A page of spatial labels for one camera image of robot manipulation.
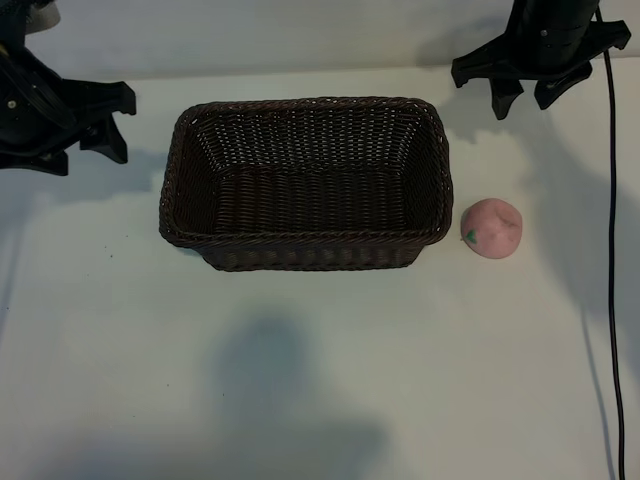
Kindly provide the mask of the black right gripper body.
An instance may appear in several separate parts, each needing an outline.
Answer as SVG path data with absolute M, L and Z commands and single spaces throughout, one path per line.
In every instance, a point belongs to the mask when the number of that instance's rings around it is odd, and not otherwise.
M 454 83 L 460 88 L 476 78 L 554 79 L 611 47 L 626 47 L 630 30 L 624 21 L 592 17 L 590 12 L 523 13 L 503 34 L 453 60 Z

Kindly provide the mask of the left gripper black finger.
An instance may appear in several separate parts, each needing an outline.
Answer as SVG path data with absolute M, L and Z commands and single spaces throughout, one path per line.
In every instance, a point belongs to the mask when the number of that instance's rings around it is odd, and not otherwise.
M 90 125 L 80 140 L 80 149 L 99 153 L 117 164 L 128 162 L 127 144 L 111 114 Z
M 0 158 L 1 170 L 22 169 L 54 176 L 67 176 L 69 173 L 68 155 L 64 151 L 36 156 L 24 156 L 2 151 Z

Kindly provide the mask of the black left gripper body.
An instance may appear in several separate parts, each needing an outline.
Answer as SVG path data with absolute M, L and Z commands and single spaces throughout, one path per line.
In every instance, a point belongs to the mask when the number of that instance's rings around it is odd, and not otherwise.
M 64 79 L 25 48 L 1 49 L 1 152 L 66 153 L 80 148 L 90 125 L 116 113 L 136 113 L 126 83 Z

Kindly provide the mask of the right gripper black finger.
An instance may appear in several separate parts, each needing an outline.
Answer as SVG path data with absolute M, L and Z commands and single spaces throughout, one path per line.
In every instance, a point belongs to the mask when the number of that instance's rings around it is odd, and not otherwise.
M 491 106 L 497 120 L 504 120 L 515 99 L 524 90 L 519 80 L 490 79 Z
M 587 80 L 593 68 L 587 62 L 562 78 L 555 80 L 540 80 L 534 89 L 535 100 L 541 110 L 548 109 L 560 96 L 578 83 Z

